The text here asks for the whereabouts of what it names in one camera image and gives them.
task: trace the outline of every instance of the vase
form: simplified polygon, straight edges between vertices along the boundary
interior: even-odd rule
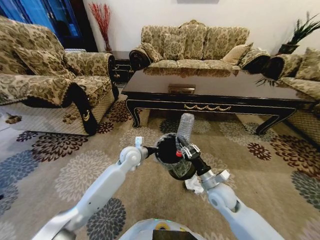
[[[299,47],[299,45],[282,44],[277,55],[279,55],[279,54],[292,54],[297,49],[297,47]]]
[[[103,40],[104,40],[104,50],[105,50],[105,52],[106,52],[106,53],[111,53],[111,52],[112,52],[112,49],[111,49],[111,47],[110,47],[110,45],[109,45],[109,38],[108,38],[108,36],[106,36]]]

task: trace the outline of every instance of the bottle cap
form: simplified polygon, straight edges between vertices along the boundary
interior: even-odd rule
[[[182,157],[182,151],[179,151],[177,150],[175,155],[178,157],[178,158],[181,158]]]

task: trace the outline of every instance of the coffee table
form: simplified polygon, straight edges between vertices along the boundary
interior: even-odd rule
[[[266,79],[262,74],[225,77],[179,74],[147,74],[143,70],[134,73],[122,91],[127,95],[126,107],[133,118],[133,127],[140,124],[137,109],[177,110],[225,114],[250,114],[271,116],[256,129],[263,135],[275,124],[287,119],[298,108],[315,100],[289,86]],[[194,92],[169,91],[169,85],[181,85],[182,92],[195,86]]]

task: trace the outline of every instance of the side table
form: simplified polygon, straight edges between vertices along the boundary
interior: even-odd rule
[[[112,51],[115,58],[113,80],[117,83],[127,83],[135,73],[131,68],[129,51]]]

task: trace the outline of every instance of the floral rug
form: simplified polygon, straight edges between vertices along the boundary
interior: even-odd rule
[[[29,240],[51,217],[74,206],[136,136],[153,146],[176,132],[181,112],[140,111],[132,128],[120,95],[91,137],[16,131],[0,134],[0,239]],[[254,135],[253,115],[195,114],[191,141],[214,171],[228,169],[237,196],[285,239],[320,239],[320,153],[284,123]],[[113,240],[139,220],[168,219],[208,240],[235,239],[227,221],[151,157],[77,231],[78,240]]]

